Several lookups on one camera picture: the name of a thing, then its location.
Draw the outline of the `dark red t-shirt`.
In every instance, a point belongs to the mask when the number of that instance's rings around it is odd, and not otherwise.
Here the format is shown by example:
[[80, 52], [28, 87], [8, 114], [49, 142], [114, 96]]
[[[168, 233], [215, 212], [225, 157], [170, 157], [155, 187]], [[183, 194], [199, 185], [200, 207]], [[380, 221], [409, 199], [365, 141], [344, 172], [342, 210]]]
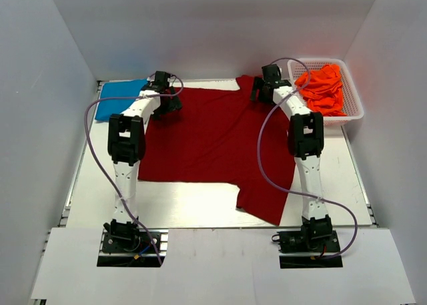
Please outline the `dark red t-shirt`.
[[[237, 90], [186, 88], [183, 108], [151, 120], [139, 167], [139, 211], [151, 224], [231, 227], [278, 225], [288, 194], [261, 174], [257, 140], [273, 109], [250, 100], [253, 77]], [[286, 115], [275, 110], [264, 128], [261, 161], [266, 175], [290, 189], [295, 163], [288, 152]]]

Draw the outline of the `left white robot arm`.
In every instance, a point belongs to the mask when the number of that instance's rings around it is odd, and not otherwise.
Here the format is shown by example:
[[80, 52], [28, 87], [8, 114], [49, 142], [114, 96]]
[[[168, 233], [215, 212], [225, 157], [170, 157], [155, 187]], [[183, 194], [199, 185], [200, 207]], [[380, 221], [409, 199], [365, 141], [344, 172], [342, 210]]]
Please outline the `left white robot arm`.
[[112, 219], [118, 223], [136, 223], [136, 184], [139, 165], [145, 155], [144, 124], [151, 117], [179, 111], [182, 103], [172, 79], [177, 76], [156, 71], [141, 88], [137, 99], [124, 111], [109, 118], [107, 151], [115, 176], [115, 203]]

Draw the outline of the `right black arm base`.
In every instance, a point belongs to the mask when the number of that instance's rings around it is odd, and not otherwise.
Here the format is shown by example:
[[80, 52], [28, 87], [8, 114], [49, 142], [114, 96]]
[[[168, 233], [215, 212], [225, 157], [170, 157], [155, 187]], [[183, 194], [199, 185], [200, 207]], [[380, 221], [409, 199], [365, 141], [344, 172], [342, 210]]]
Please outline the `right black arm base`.
[[307, 242], [301, 230], [286, 230], [273, 234], [272, 242], [279, 247], [281, 269], [322, 269], [342, 268], [341, 255], [328, 258], [340, 252], [340, 243], [335, 230], [329, 238]]

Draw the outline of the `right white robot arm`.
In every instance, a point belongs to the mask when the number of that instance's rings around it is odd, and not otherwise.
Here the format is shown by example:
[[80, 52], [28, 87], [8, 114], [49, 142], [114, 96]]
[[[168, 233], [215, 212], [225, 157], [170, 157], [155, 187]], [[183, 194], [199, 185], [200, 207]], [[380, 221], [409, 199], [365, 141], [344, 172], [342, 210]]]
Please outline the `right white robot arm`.
[[[273, 109], [264, 120], [257, 140], [257, 161], [263, 177], [274, 188], [287, 194], [299, 195], [302, 207], [302, 245], [311, 251], [318, 250], [332, 234], [332, 221], [323, 201], [320, 178], [320, 156], [324, 148], [324, 121], [319, 112], [310, 110], [282, 79], [278, 65], [262, 67], [262, 77], [254, 80], [250, 99], [271, 101]], [[261, 161], [261, 140], [264, 128], [275, 110], [280, 109], [289, 119], [288, 150], [294, 157], [300, 175], [301, 190], [289, 190], [275, 184], [265, 173]]]

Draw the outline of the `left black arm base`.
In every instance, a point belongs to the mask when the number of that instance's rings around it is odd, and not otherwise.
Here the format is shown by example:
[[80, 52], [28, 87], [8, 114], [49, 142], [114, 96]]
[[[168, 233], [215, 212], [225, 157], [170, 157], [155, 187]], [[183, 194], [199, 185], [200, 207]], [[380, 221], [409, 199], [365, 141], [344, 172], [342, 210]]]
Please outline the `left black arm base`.
[[144, 230], [135, 238], [120, 238], [103, 230], [97, 257], [101, 268], [159, 268], [155, 248]]

